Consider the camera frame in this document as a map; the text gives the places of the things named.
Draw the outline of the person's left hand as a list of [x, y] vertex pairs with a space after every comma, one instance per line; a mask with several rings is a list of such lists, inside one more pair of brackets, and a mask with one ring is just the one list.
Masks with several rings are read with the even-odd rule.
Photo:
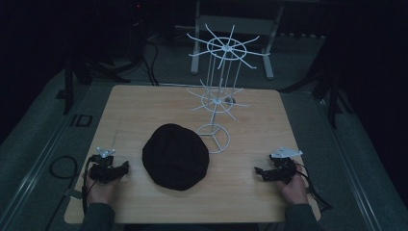
[[111, 204], [114, 198], [117, 185], [121, 181], [120, 178], [115, 179], [107, 184], [102, 184], [98, 181], [92, 180], [87, 176], [86, 182], [86, 196], [85, 200], [88, 204], [104, 203]]

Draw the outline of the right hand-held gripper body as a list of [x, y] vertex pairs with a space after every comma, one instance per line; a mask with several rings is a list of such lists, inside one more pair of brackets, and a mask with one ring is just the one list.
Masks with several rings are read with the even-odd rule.
[[280, 147], [269, 155], [274, 169], [264, 171], [263, 180], [266, 182], [281, 181], [289, 184], [296, 175], [296, 164], [293, 161], [293, 157], [301, 156], [302, 154], [301, 150]]

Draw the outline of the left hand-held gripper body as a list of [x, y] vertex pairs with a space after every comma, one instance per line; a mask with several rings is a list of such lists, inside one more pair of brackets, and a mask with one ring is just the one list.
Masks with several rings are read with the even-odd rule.
[[96, 148], [96, 155], [91, 157], [93, 165], [90, 168], [90, 178], [92, 180], [108, 184], [120, 178], [120, 169], [113, 167], [114, 154], [114, 149]]

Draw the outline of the person's right hand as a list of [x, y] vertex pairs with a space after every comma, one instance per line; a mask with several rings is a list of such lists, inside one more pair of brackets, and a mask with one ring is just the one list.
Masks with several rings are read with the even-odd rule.
[[299, 174], [296, 174], [289, 184], [279, 181], [276, 182], [275, 185], [289, 204], [295, 205], [308, 203], [306, 188]]

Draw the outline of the black hat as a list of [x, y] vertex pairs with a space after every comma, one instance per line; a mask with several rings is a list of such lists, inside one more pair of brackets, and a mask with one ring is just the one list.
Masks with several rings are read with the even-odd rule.
[[178, 124], [164, 124], [142, 149], [142, 163], [159, 186], [186, 191], [207, 174], [209, 150], [192, 130]]

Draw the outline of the white wire hat rack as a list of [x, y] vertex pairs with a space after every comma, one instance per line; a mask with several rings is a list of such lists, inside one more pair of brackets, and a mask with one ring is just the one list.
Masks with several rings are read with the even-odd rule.
[[205, 29], [211, 35], [210, 38], [201, 39], [198, 36], [190, 36], [190, 39], [205, 45], [204, 51], [194, 52], [191, 57], [209, 56], [207, 77], [200, 81], [201, 93], [193, 89], [188, 89], [188, 93], [200, 99], [200, 105], [191, 108], [192, 111], [205, 110], [210, 114], [209, 122], [201, 125], [196, 130], [196, 134], [203, 141], [208, 142], [211, 154], [220, 154], [230, 145], [231, 135], [225, 126], [216, 122], [216, 118], [226, 115], [238, 121], [232, 109], [235, 106], [248, 107], [247, 104], [240, 104], [235, 99], [235, 95], [242, 91], [242, 88], [236, 87], [242, 66], [256, 69], [256, 66], [248, 63], [245, 58], [248, 55], [263, 58], [267, 57], [268, 53], [249, 51], [246, 45], [256, 41], [259, 37], [239, 41], [234, 38], [235, 26], [232, 26], [227, 36], [217, 35], [208, 25], [205, 25]]

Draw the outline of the black tripod stand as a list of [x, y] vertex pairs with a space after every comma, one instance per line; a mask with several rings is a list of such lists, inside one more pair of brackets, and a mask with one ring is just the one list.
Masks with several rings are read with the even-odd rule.
[[279, 92], [289, 93], [316, 82], [312, 96], [317, 100], [323, 100], [326, 95], [329, 95], [327, 119], [330, 125], [336, 129], [338, 101], [344, 102], [340, 96], [340, 85], [346, 68], [347, 63], [341, 43], [334, 38], [327, 38], [306, 76], [300, 81], [280, 89]]
[[82, 34], [78, 34], [68, 44], [68, 53], [64, 59], [64, 90], [58, 96], [64, 100], [64, 114], [67, 115], [74, 104], [73, 76], [76, 76], [81, 85], [90, 85], [91, 72], [95, 70], [102, 79], [118, 83], [129, 83], [128, 79], [119, 76], [119, 73], [130, 70], [142, 60], [142, 49], [130, 58], [128, 64], [107, 68], [101, 63], [114, 65], [109, 49], [105, 43], [105, 34], [100, 25], [87, 27]]

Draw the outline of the white metal table frame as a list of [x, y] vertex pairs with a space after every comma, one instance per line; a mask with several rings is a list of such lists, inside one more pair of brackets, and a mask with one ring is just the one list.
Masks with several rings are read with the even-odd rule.
[[232, 17], [222, 15], [203, 14], [201, 11], [201, 0], [195, 1], [195, 22], [194, 35], [198, 39], [200, 32], [205, 29], [205, 25], [210, 25], [210, 29], [216, 32], [227, 33], [233, 25], [236, 26], [237, 32], [244, 35], [268, 36], [268, 44], [261, 49], [263, 64], [266, 77], [271, 80], [274, 78], [272, 70], [270, 51], [274, 39], [277, 35], [280, 19], [285, 9], [284, 6], [278, 6], [277, 10], [272, 14], [273, 19], [258, 19], [246, 17]]

